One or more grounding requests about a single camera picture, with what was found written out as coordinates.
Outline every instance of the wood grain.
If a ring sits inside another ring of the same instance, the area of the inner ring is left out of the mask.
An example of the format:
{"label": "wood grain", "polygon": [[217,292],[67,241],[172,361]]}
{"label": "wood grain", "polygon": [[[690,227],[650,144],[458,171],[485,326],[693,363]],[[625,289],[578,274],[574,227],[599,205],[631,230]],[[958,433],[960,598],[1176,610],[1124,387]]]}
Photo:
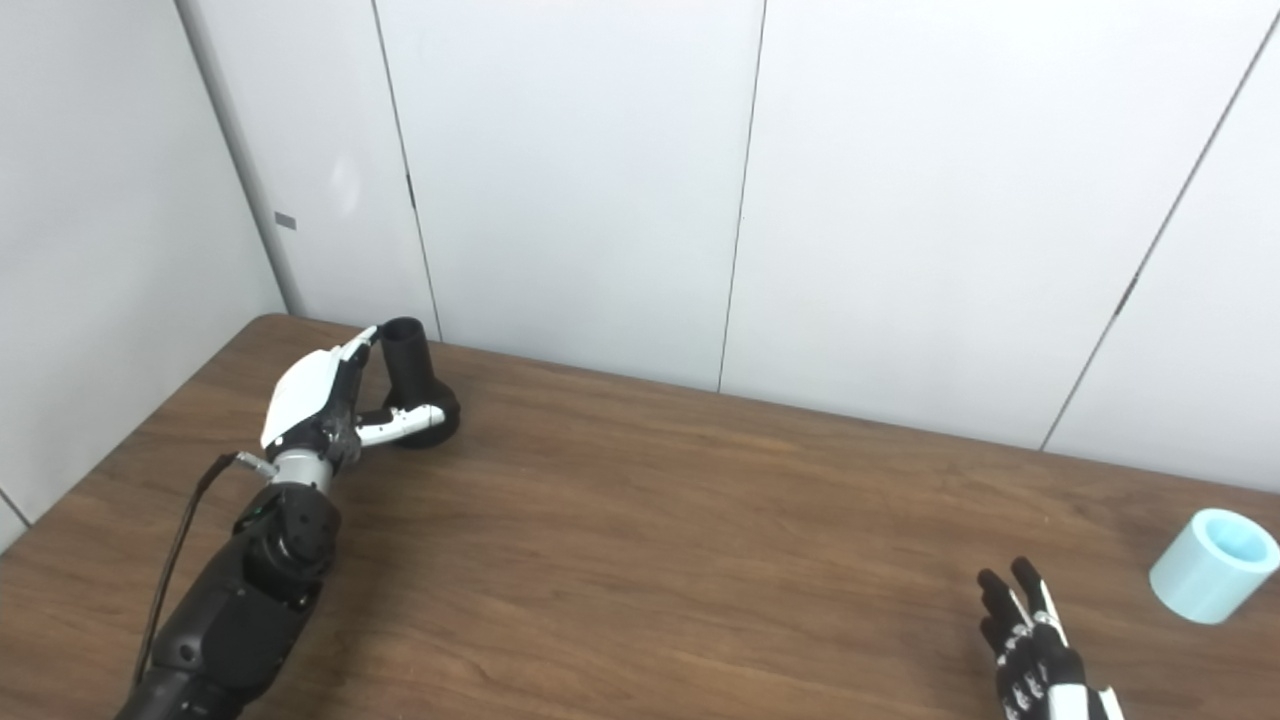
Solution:
{"label": "wood grain", "polygon": [[[0,717],[111,717],[192,483],[349,336],[256,320],[5,555]],[[465,350],[430,451],[339,477],[339,564],[250,719],[1000,717],[973,577],[1027,553],[1130,720],[1274,717],[1280,592],[1185,623],[1146,570],[1280,497]],[[380,359],[366,395],[385,392]],[[182,592],[257,487],[197,515]]]}

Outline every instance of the white wall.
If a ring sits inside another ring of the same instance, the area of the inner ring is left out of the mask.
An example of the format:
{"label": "white wall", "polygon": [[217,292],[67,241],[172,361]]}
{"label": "white wall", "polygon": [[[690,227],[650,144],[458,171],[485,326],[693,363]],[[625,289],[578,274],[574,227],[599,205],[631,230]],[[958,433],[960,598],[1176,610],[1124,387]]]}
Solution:
{"label": "white wall", "polygon": [[371,3],[180,8],[289,309],[357,325],[415,315],[438,340]]}
{"label": "white wall", "polygon": [[773,0],[723,391],[1038,447],[1275,0]]}
{"label": "white wall", "polygon": [[[1025,447],[1280,8],[772,0],[756,92],[763,0],[182,1],[260,209],[301,208],[268,234],[306,314],[428,315],[434,290],[449,342]],[[1119,342],[1051,448],[1149,462],[1076,418]],[[1135,434],[1176,416],[1144,407]]]}
{"label": "white wall", "polygon": [[1280,41],[1047,448],[1280,491]]}
{"label": "white wall", "polygon": [[0,4],[0,488],[35,520],[282,302],[169,0]]}
{"label": "white wall", "polygon": [[444,340],[714,388],[762,0],[380,0]]}

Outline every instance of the black object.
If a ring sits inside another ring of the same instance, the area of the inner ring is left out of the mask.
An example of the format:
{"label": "black object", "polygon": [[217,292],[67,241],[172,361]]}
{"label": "black object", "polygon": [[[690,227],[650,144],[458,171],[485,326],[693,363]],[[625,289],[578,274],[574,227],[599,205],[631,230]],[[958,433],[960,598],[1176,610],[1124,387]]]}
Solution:
{"label": "black object", "polygon": [[319,489],[264,488],[156,635],[116,720],[233,720],[275,680],[333,565],[340,518]]}
{"label": "black object", "polygon": [[416,318],[396,318],[384,323],[380,333],[387,374],[392,380],[392,391],[383,407],[412,410],[434,405],[444,411],[444,423],[406,436],[396,441],[396,445],[410,448],[435,447],[453,437],[462,420],[462,405],[449,386],[435,377],[422,323]]}

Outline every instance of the panel seam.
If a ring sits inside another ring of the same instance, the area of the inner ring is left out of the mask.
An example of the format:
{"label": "panel seam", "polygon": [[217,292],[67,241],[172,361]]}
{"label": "panel seam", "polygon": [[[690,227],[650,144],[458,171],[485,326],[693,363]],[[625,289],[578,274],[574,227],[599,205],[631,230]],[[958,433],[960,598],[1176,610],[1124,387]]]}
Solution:
{"label": "panel seam", "polygon": [[1208,133],[1208,138],[1204,141],[1204,146],[1201,147],[1199,155],[1196,156],[1196,163],[1192,164],[1192,169],[1187,173],[1187,179],[1183,186],[1178,190],[1178,195],[1174,196],[1172,205],[1169,206],[1169,211],[1165,213],[1165,219],[1160,223],[1160,228],[1156,229],[1156,236],[1152,238],[1151,243],[1147,246],[1147,251],[1143,254],[1142,260],[1138,263],[1138,269],[1134,270],[1133,278],[1130,278],[1129,284],[1125,286],[1125,292],[1120,297],[1120,302],[1116,305],[1115,311],[1111,313],[1111,318],[1107,319],[1107,324],[1102,328],[1102,334],[1098,336],[1098,341],[1093,345],[1093,350],[1089,351],[1089,357],[1084,361],[1084,366],[1080,368],[1080,373],[1076,375],[1075,382],[1071,383],[1071,389],[1066,393],[1066,398],[1062,401],[1062,406],[1059,407],[1057,415],[1053,418],[1053,423],[1050,424],[1048,432],[1044,433],[1044,441],[1041,442],[1039,450],[1044,451],[1048,447],[1050,441],[1053,438],[1053,433],[1057,432],[1059,424],[1066,415],[1068,409],[1071,406],[1071,401],[1075,400],[1076,392],[1084,383],[1084,377],[1089,373],[1089,368],[1093,366],[1093,361],[1098,356],[1098,350],[1102,348],[1102,343],[1106,342],[1107,336],[1111,334],[1111,328],[1115,325],[1116,318],[1124,310],[1125,305],[1129,302],[1129,297],[1133,295],[1134,288],[1138,286],[1142,273],[1146,272],[1147,264],[1151,261],[1152,254],[1155,254],[1156,247],[1160,241],[1165,237],[1165,231],[1169,229],[1170,222],[1178,213],[1178,208],[1181,206],[1183,199],[1187,196],[1187,190],[1194,182],[1196,176],[1199,173],[1201,165],[1204,164],[1204,158],[1208,156],[1210,150],[1213,147],[1213,142],[1217,140],[1219,133],[1226,124],[1226,118],[1231,114],[1231,109],[1235,108],[1235,101],[1240,97],[1240,91],[1249,82],[1249,77],[1253,74],[1253,69],[1258,64],[1258,59],[1266,51],[1267,45],[1271,42],[1271,37],[1275,35],[1276,26],[1280,24],[1280,10],[1276,12],[1275,17],[1271,18],[1271,24],[1267,26],[1266,33],[1262,36],[1262,42],[1258,49],[1253,53],[1253,58],[1249,59],[1249,64],[1244,68],[1244,74],[1240,76],[1240,81],[1235,85],[1235,90],[1231,92],[1231,97],[1226,101],[1226,106],[1222,108],[1222,114],[1219,115],[1217,123],[1213,124],[1213,129]]}
{"label": "panel seam", "polygon": [[764,55],[764,20],[769,17],[769,0],[760,1],[760,35],[755,44],[755,74],[751,78],[751,111],[746,120],[746,149],[742,152],[742,184],[737,195],[737,227],[733,229],[733,256],[728,269],[728,299],[724,302],[724,334],[721,337],[721,366],[716,375],[716,392],[724,387],[724,355],[728,351],[728,322],[733,311],[733,281],[737,278],[737,245],[742,237],[742,208],[746,202],[746,173],[751,163],[751,133],[755,131],[755,100],[760,92],[760,58]]}
{"label": "panel seam", "polygon": [[431,314],[435,315],[435,334],[444,342],[444,327],[440,324],[440,304],[435,300],[435,281],[431,279],[431,263],[426,259],[426,240],[422,237],[422,217],[419,211],[417,193],[413,191],[413,173],[408,167],[408,151],[404,149],[404,131],[399,122],[399,104],[396,101],[396,83],[392,82],[392,65],[387,60],[387,41],[383,38],[383,18],[378,13],[378,0],[369,0],[374,10],[374,27],[378,29],[378,49],[383,54],[383,70],[387,73],[387,92],[392,99],[392,117],[396,118],[396,140],[401,146],[401,163],[404,165],[404,179],[410,188],[410,206],[413,209],[413,227],[417,229],[417,249],[422,252],[422,270],[426,273],[426,291],[431,297]]}
{"label": "panel seam", "polygon": [[5,492],[3,487],[0,487],[0,500],[4,500],[4,503],[9,506],[9,510],[13,510],[13,514],[18,516],[18,520],[20,520],[22,524],[29,530],[31,520],[27,519],[27,515],[23,514],[23,511],[18,507],[18,503],[9,497],[9,493]]}

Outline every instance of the black robotic glove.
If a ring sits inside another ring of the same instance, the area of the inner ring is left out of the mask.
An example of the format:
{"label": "black robotic glove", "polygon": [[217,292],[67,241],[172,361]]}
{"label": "black robotic glove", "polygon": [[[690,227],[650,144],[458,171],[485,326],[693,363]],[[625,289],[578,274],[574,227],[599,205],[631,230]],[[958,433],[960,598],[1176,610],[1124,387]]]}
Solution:
{"label": "black robotic glove", "polygon": [[1014,560],[1012,571],[1027,606],[993,571],[978,574],[987,607],[982,637],[996,653],[996,693],[1005,719],[1124,720],[1115,691],[1094,691],[1085,683],[1084,661],[1068,646],[1039,573],[1025,557]]}

